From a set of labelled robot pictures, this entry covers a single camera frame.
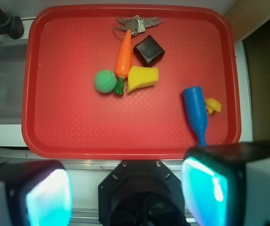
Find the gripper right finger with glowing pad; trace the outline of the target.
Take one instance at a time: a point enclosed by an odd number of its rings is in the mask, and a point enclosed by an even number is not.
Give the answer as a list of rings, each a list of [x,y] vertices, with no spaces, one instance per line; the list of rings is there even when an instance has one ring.
[[[192,147],[181,182],[200,226],[270,226],[270,141]]]

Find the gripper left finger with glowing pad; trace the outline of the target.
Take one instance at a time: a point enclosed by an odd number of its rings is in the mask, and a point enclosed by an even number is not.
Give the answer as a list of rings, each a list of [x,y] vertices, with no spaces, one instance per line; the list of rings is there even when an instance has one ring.
[[[56,160],[0,163],[0,226],[67,226],[73,188]]]

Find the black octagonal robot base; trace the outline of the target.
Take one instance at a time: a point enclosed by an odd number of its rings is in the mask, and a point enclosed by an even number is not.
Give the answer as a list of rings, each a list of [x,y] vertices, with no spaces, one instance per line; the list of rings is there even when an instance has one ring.
[[[188,226],[180,179],[160,160],[123,160],[98,185],[103,226]]]

